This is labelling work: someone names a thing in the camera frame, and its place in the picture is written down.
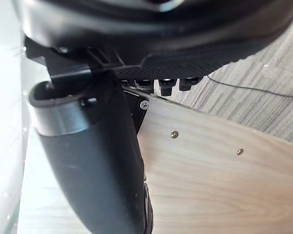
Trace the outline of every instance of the brass screw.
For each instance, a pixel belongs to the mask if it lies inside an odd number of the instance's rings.
[[[243,154],[244,150],[243,149],[239,149],[238,152],[236,152],[237,155],[241,155]]]
[[[170,134],[170,137],[173,138],[173,139],[176,139],[178,136],[179,136],[179,132],[178,132],[178,131],[173,131],[173,132]]]

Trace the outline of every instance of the screw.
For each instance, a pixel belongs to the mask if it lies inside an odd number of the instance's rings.
[[[170,137],[173,138],[173,139],[176,139],[178,136],[179,136],[179,132],[178,132],[178,131],[173,131],[173,132],[170,134]]]
[[[144,101],[142,101],[142,102],[140,103],[140,108],[141,108],[142,110],[147,110],[148,107],[149,107],[149,102],[148,102],[148,100],[144,100]]]
[[[237,155],[241,155],[243,154],[244,150],[243,149],[239,149],[238,152],[236,152]]]

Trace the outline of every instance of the black plastic part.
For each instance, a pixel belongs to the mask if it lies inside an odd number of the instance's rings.
[[[125,94],[131,110],[133,124],[135,125],[136,133],[138,134],[143,119],[147,113],[147,110],[140,108],[140,103],[146,99],[138,96],[137,94],[133,94],[130,91],[125,91]]]
[[[203,77],[195,78],[186,78],[179,81],[179,90],[180,91],[190,91],[193,85],[197,85],[202,81]]]
[[[158,81],[161,88],[161,95],[164,97],[171,96],[172,88],[176,85],[175,79],[161,79]]]
[[[154,94],[154,80],[136,80],[135,86],[147,94]]]
[[[108,85],[110,91],[108,104],[92,115],[88,109],[98,103],[82,105],[80,111],[90,123],[96,118],[88,129],[40,138],[69,204],[92,233],[144,234],[152,216],[146,216],[151,208],[145,208],[144,163],[128,101],[119,82],[111,79],[96,78],[94,89],[87,92],[100,102],[100,88]],[[49,105],[48,100],[34,104],[32,108]]]

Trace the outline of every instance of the floor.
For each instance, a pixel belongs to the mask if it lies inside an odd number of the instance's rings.
[[[235,86],[293,96],[293,25],[270,47],[210,77]],[[209,78],[171,100],[293,143],[293,98],[216,83]]]

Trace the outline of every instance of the wood grain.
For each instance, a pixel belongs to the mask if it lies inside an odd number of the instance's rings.
[[[153,234],[293,234],[293,144],[155,97],[138,138]],[[87,233],[33,133],[19,233]]]

